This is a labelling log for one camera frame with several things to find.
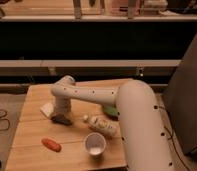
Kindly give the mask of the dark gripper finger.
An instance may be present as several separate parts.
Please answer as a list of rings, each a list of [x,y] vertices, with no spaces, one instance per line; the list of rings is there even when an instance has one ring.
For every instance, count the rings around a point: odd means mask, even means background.
[[[53,123],[59,123],[59,124],[63,124],[66,126],[70,126],[72,124],[72,122],[69,119],[67,119],[64,115],[52,116],[51,120]]]

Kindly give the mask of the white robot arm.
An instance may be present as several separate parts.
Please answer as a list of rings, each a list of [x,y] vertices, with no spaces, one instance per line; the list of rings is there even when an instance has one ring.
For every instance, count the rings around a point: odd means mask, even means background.
[[[131,79],[118,87],[84,87],[64,76],[51,93],[56,112],[63,115],[72,99],[117,109],[128,171],[175,171],[158,102],[147,83]]]

